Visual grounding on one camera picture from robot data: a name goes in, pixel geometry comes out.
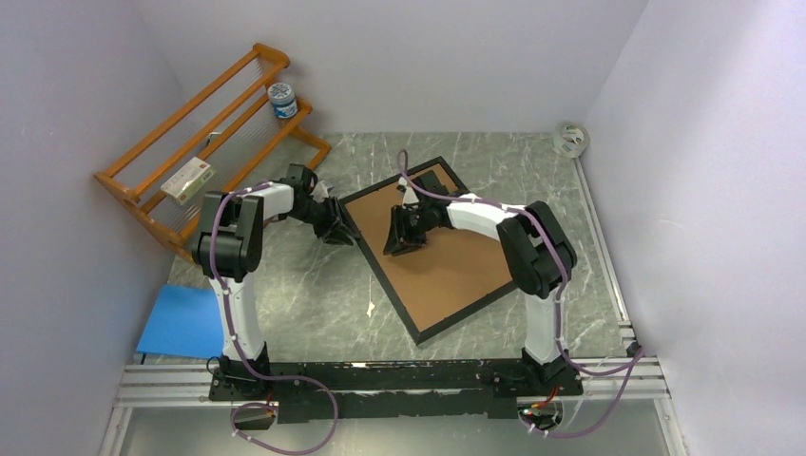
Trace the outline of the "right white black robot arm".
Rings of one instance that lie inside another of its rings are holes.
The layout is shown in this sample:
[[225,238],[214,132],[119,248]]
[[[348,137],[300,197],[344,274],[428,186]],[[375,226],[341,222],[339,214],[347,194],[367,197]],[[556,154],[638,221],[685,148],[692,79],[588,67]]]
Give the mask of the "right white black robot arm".
[[550,391],[568,368],[560,342],[561,294],[571,279],[577,256],[547,205],[509,205],[473,193],[451,193],[429,171],[416,178],[403,174],[397,183],[403,199],[391,210],[386,256],[413,252],[435,228],[474,232],[500,243],[509,275],[526,297],[527,336],[523,382],[536,394]]

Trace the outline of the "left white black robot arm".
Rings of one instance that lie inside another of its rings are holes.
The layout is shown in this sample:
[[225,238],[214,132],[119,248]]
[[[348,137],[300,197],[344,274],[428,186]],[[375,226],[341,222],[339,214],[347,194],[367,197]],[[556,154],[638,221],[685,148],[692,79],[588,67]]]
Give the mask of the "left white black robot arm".
[[261,262],[265,226],[286,219],[310,225],[325,244],[353,245],[359,239],[344,205],[329,194],[317,174],[292,163],[279,180],[234,192],[206,192],[191,249],[219,302],[224,335],[221,376],[234,381],[249,399],[263,397],[273,376],[257,317],[253,274]]

